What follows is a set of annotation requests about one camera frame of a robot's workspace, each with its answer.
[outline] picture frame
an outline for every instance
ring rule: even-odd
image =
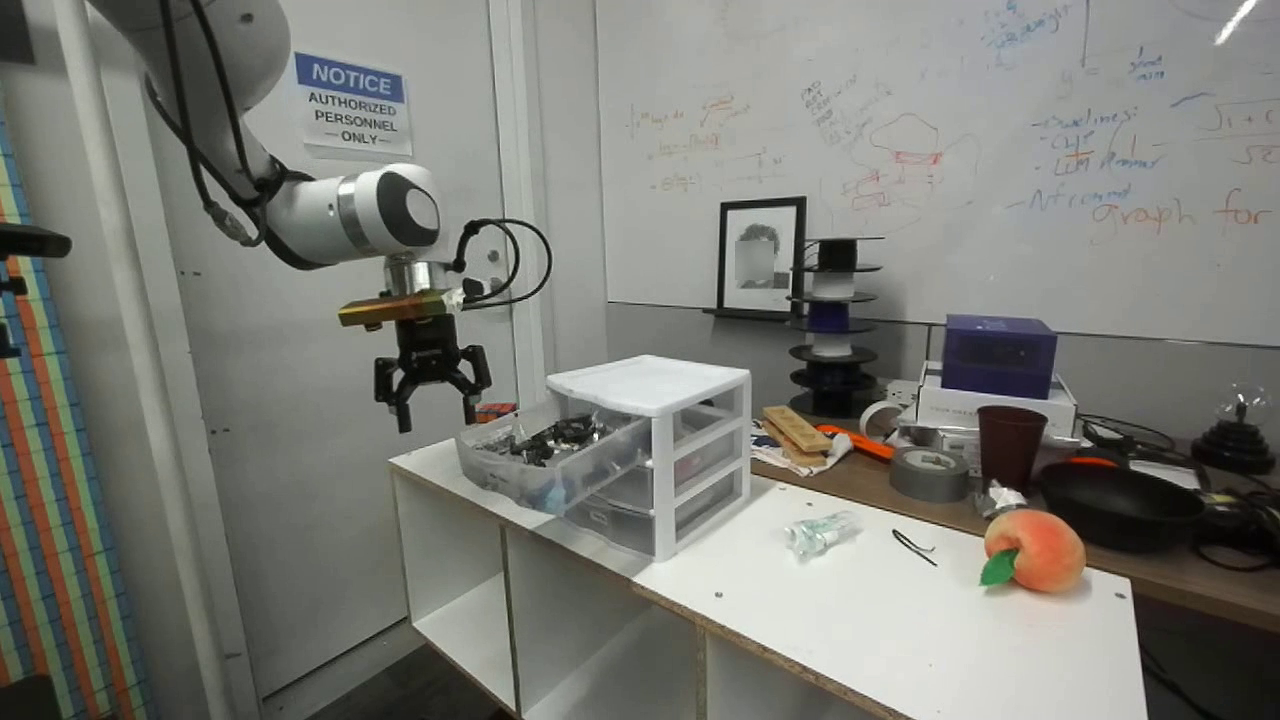
[[[804,198],[724,199],[717,317],[797,317],[804,292]]]

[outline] striped curtain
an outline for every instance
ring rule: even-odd
[[[17,151],[0,128],[0,222],[25,215]],[[42,259],[8,259],[0,271],[26,282],[26,295],[0,306],[18,348],[0,362],[0,688],[53,678],[64,715],[148,715],[119,551]]]

